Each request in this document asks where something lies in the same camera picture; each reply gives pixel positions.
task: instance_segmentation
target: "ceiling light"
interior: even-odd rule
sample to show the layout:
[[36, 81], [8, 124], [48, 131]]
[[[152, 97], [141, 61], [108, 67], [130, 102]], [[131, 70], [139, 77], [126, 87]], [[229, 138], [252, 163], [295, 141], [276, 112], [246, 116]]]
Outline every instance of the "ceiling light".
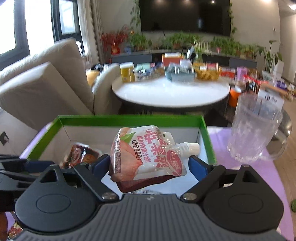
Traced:
[[289, 5], [289, 7], [292, 9], [292, 10], [296, 10], [296, 4], [293, 4], [293, 5]]

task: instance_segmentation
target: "window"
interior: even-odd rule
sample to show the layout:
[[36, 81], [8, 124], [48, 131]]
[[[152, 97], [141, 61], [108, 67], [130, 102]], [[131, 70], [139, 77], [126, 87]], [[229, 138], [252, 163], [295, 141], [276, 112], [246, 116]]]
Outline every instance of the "window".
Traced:
[[78, 19], [75, 17], [75, 8], [77, 4], [72, 1], [59, 0], [59, 17], [61, 20], [62, 34], [74, 34], [78, 32]]
[[30, 54], [51, 47], [54, 44], [54, 37], [50, 0], [25, 0], [25, 13]]
[[1, 1], [0, 70], [29, 55], [25, 26], [25, 2]]
[[84, 52], [78, 19], [77, 0], [51, 0], [51, 4], [55, 41], [75, 38], [80, 52]]
[[0, 54], [15, 49], [14, 0], [7, 0], [0, 6]]
[[77, 0], [0, 0], [0, 33], [0, 71], [61, 39], [84, 52]]

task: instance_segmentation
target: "round white table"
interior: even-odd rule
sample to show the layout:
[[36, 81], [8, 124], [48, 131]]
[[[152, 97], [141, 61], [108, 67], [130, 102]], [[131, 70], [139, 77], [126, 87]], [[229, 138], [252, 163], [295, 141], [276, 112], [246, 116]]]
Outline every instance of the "round white table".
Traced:
[[156, 111], [189, 112], [212, 108], [228, 98], [230, 87], [225, 82], [199, 81], [172, 83], [166, 77], [122, 83], [118, 77], [112, 84], [114, 94], [124, 103]]

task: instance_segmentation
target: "white wall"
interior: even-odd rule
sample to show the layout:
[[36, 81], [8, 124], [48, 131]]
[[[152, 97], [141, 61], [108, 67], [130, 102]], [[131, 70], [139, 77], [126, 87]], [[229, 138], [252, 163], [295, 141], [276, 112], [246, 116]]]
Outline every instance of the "white wall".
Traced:
[[5, 131], [9, 142], [0, 143], [0, 154], [20, 155], [36, 136], [37, 131], [28, 127], [4, 110], [0, 110], [0, 134]]
[[296, 73], [296, 15], [281, 12], [281, 43], [280, 52], [283, 56], [283, 77], [292, 83]]
[[[265, 2], [264, 0], [231, 0], [234, 15], [234, 25], [238, 28], [235, 39], [241, 43], [255, 43], [269, 46], [270, 39], [280, 40], [280, 19], [277, 0]], [[130, 11], [134, 0], [99, 0], [101, 9], [101, 23], [104, 32], [116, 31], [124, 24], [130, 25]], [[162, 33], [147, 34], [156, 41], [163, 37]], [[203, 34], [205, 40], [211, 35]], [[279, 50], [279, 43], [275, 43], [273, 51]]]

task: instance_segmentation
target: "red flower arrangement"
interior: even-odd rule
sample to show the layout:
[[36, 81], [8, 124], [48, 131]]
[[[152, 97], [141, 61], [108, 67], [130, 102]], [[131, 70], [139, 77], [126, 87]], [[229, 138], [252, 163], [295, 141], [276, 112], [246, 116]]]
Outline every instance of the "red flower arrangement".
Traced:
[[101, 35], [101, 40], [103, 41], [104, 51], [108, 51], [108, 46], [111, 46], [111, 53], [120, 53], [119, 45], [128, 39], [130, 29], [128, 26], [123, 26], [122, 29], [117, 32], [110, 32]]

